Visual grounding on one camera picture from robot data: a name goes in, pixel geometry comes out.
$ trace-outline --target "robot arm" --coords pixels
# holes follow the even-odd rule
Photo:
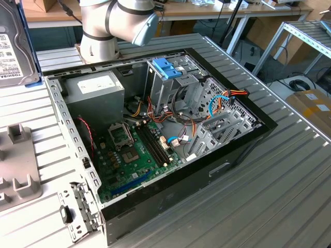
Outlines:
[[[154,36],[158,17],[152,0],[81,0],[81,55],[89,63],[119,56],[116,37],[144,46]]]

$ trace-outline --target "blue latch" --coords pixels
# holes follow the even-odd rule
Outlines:
[[[166,79],[173,79],[182,75],[180,71],[177,71],[172,63],[165,58],[153,59],[153,65],[161,72]]]

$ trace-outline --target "chip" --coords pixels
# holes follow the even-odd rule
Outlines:
[[[134,147],[123,150],[122,157],[127,164],[140,158],[137,150]]]

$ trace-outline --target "table leg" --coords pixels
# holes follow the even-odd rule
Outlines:
[[[247,24],[247,21],[248,21],[249,17],[243,17],[241,18],[239,24],[238,24],[238,27],[236,29],[236,32],[234,33],[233,37],[232,37],[232,40],[229,44],[229,47],[227,49],[227,53],[232,55],[233,53],[233,50],[235,49],[238,41],[239,41],[239,38],[240,36],[242,35],[243,31],[244,31],[244,28]]]
[[[271,40],[271,42],[269,43],[268,47],[265,49],[264,53],[262,54],[259,62],[257,63],[257,65],[255,66],[254,70],[252,71],[253,75],[257,75],[260,71],[260,69],[262,68],[263,64],[265,63],[265,61],[268,59],[270,52],[272,51],[272,49],[274,48],[274,46],[276,45],[278,39],[280,38],[280,36],[282,35],[283,31],[284,31],[284,25],[285,23],[283,22],[280,27],[278,28],[277,32],[275,33],[275,36],[273,37],[273,39]]]
[[[313,62],[307,67],[305,70],[304,74],[307,74],[313,67],[314,65],[320,60],[320,58],[323,56],[322,53],[320,53],[314,60]]]
[[[308,15],[308,14],[302,14],[302,15],[300,15],[298,21],[304,21],[304,20],[306,19],[307,15]],[[292,37],[293,37],[293,35],[292,35],[292,34],[289,34],[289,35],[284,39],[284,42],[283,42],[283,44],[281,45],[281,47],[284,47],[284,48],[285,48],[285,47],[289,44],[289,42],[290,42],[290,40],[292,39]],[[276,53],[275,56],[274,56],[274,59],[277,60],[278,57],[280,56],[280,54],[281,54],[283,51],[284,51],[283,48],[279,48],[278,51],[277,51],[277,53]]]

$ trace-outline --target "perforated metal table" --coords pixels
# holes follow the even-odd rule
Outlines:
[[[281,37],[284,31],[288,31],[290,34],[285,38],[281,47],[285,48],[289,40],[294,35],[303,42],[315,48],[320,54],[314,59],[314,61],[307,67],[305,74],[307,74],[311,68],[320,60],[320,58],[325,55],[331,58],[331,37],[330,35],[320,26],[318,21],[298,21],[298,22],[283,22],[273,39],[269,43],[268,47],[265,49],[263,55],[261,56],[259,62],[255,66],[252,74],[257,75],[261,70],[263,64],[268,59],[268,56],[272,49],[275,47],[277,41]],[[283,52],[283,48],[279,48],[274,56],[277,59],[279,55]]]
[[[153,39],[124,55],[195,48],[278,127],[238,167],[166,211],[113,247],[327,247],[331,240],[331,149],[326,137],[198,34]],[[78,65],[75,49],[38,54],[44,70]],[[33,130],[43,195],[0,213],[0,243],[10,247],[69,247],[56,192],[75,172],[44,85],[0,90],[0,131],[22,122]],[[77,247],[104,247],[96,232]]]

